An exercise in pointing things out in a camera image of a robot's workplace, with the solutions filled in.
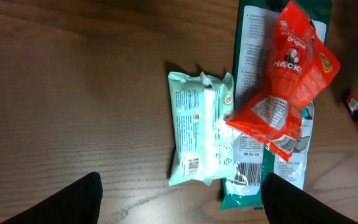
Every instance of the mint green packet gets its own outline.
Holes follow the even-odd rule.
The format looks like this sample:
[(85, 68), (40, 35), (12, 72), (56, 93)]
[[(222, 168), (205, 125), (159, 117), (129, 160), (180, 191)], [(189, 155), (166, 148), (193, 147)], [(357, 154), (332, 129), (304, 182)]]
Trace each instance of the mint green packet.
[(176, 143), (169, 186), (233, 178), (233, 130), (226, 125), (233, 115), (233, 76), (171, 72), (168, 81)]
[[(318, 37), (324, 42), (331, 19), (332, 1), (297, 0), (316, 26)], [(234, 60), (234, 111), (239, 111), (257, 91), (263, 77), (264, 62), (269, 52), (279, 12), (288, 0), (241, 0), (237, 24)], [(255, 26), (264, 29), (255, 30)], [(313, 129), (314, 104), (303, 109), (300, 138), (289, 163), (281, 161), (263, 144), (251, 141), (234, 130), (235, 178), (223, 180), (224, 199), (221, 209), (261, 207), (260, 184), (269, 172), (274, 172), (303, 189), (308, 150)]]

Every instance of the brown wooden surface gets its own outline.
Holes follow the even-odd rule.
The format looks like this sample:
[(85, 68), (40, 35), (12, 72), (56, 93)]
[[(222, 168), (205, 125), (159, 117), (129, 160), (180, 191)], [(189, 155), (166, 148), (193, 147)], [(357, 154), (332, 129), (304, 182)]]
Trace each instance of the brown wooden surface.
[[(168, 188), (167, 71), (232, 71), (237, 0), (0, 0), (0, 222), (100, 172), (100, 223), (267, 223), (220, 210), (221, 182)], [(358, 1), (335, 1), (342, 70), (316, 99), (305, 191), (358, 221)]]

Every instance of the light green package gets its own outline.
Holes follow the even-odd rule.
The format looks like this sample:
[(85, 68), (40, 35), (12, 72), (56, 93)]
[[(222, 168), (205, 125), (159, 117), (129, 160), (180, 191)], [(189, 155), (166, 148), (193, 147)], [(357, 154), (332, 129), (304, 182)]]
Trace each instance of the light green package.
[(226, 125), (233, 115), (233, 76), (171, 72), (168, 81), (176, 143), (169, 186), (233, 178), (233, 130)]

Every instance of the face logo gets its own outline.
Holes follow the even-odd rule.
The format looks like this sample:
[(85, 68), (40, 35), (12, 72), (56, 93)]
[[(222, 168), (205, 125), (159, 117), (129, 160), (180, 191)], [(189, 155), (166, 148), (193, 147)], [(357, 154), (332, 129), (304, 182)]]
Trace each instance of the face logo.
[(293, 47), (285, 51), (284, 60), (288, 63), (299, 63), (301, 61), (301, 52)]
[(321, 62), (323, 63), (324, 72), (330, 72), (333, 69), (333, 65), (329, 62), (328, 58), (320, 52)]

